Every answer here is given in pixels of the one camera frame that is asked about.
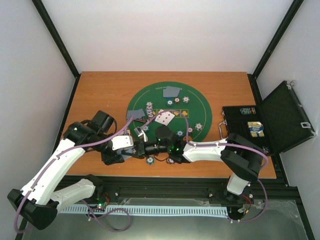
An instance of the metal handle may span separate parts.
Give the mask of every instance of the metal handle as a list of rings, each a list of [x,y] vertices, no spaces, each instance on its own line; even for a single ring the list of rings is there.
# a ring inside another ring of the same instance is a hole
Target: metal handle
[[[222,129],[221,129],[221,125],[222,125],[222,124],[227,125],[227,121],[224,120],[223,122],[220,122],[219,125],[218,125],[219,132],[220,132],[220,138],[221,138],[221,139],[224,139],[224,136],[223,136],[223,133],[222,133]]]

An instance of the black metal frame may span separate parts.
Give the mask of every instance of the black metal frame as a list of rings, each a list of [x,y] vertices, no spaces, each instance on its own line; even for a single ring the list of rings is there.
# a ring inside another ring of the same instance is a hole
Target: black metal frame
[[[299,7],[304,0],[293,0],[290,8],[284,16],[280,26],[274,34],[269,46],[265,50],[260,62],[258,63],[253,74],[248,74],[248,79],[252,89],[252,93],[256,104],[262,102],[262,97],[257,84],[257,78],[264,66],[266,65],[271,54],[275,50],[281,37],[288,28],[290,22],[297,13]],[[57,47],[61,51],[67,65],[69,66],[72,74],[75,77],[72,93],[67,104],[63,120],[60,126],[58,136],[56,138],[55,146],[57,147],[63,129],[66,123],[66,119],[80,80],[80,74],[74,65],[62,39],[59,36],[57,29],[55,28],[48,12],[45,9],[41,0],[32,0],[37,11],[39,12],[42,20],[47,26],[52,38],[54,39]],[[264,179],[262,182],[266,188],[269,199],[279,200],[295,200],[301,219],[303,221],[304,228],[307,236],[310,240],[314,240],[314,235],[311,230],[302,200],[300,198],[299,191],[296,187],[290,187],[288,180],[282,165],[280,156],[277,154],[272,157],[272,163],[276,172],[276,179]],[[78,182],[83,176],[65,176],[59,183],[58,188],[64,188]],[[105,182],[105,188],[109,193],[110,200],[117,202],[119,198],[189,198],[189,199],[203,199],[209,197],[210,189],[215,189],[221,185],[226,184],[226,178],[159,178],[159,177],[101,177]],[[252,194],[256,199],[263,199],[264,193],[261,186],[258,183],[251,185]],[[26,221],[22,221],[20,228],[26,227]],[[16,240],[22,239],[22,234],[16,236]]]

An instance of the deck of cards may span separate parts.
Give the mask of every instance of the deck of cards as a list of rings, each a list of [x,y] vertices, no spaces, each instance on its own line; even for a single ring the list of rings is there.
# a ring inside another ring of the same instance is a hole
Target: deck of cards
[[[174,119],[175,115],[172,112],[166,111],[164,113],[159,114],[156,118],[155,121],[157,123],[163,124],[163,125],[168,125],[172,119]]]

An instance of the table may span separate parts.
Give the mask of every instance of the table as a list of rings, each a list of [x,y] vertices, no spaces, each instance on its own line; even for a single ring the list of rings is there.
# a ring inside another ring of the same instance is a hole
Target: table
[[[246,72],[82,72],[64,131],[73,122],[91,119],[98,110],[114,117],[121,128],[126,122],[127,107],[132,97],[143,87],[162,81],[188,84],[199,90],[212,110],[212,126],[205,141],[220,139],[218,123],[223,121],[223,106],[255,105]],[[167,154],[159,155],[163,159]],[[167,164],[129,158],[110,166],[101,162],[98,152],[88,152],[68,171],[68,175],[131,176],[131,177],[195,177],[228,178],[232,171],[216,161]],[[261,178],[276,178],[271,160],[260,173]]]

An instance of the round green mat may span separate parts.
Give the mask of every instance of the round green mat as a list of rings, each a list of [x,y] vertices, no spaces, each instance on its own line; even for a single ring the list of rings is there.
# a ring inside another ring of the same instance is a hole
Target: round green mat
[[[172,106],[167,105],[168,100],[174,100],[174,97],[163,97],[163,89],[167,86],[180,88],[178,98],[180,98],[179,103],[174,103]],[[183,102],[183,97],[189,97],[190,101],[188,103]],[[158,113],[160,109],[170,110],[175,109],[185,114],[188,119],[189,126],[194,129],[193,133],[190,134],[192,140],[201,142],[204,140],[208,134],[211,123],[212,123],[212,112],[210,105],[206,98],[195,88],[175,81],[163,81],[151,84],[141,89],[130,101],[128,110],[138,110],[143,109],[145,114],[145,121],[147,121],[148,116],[146,114],[146,103],[153,103],[154,114]],[[195,125],[200,123],[203,125],[202,130],[195,130]],[[141,127],[142,122],[133,121],[129,125],[131,134],[138,139],[134,129],[136,127]],[[146,132],[149,141],[154,140],[155,130],[157,127],[161,126],[160,123],[153,121],[149,125],[149,131]],[[172,121],[167,125],[172,131],[177,132],[179,130],[183,131],[184,136],[186,135],[186,121],[179,114],[176,115]]]

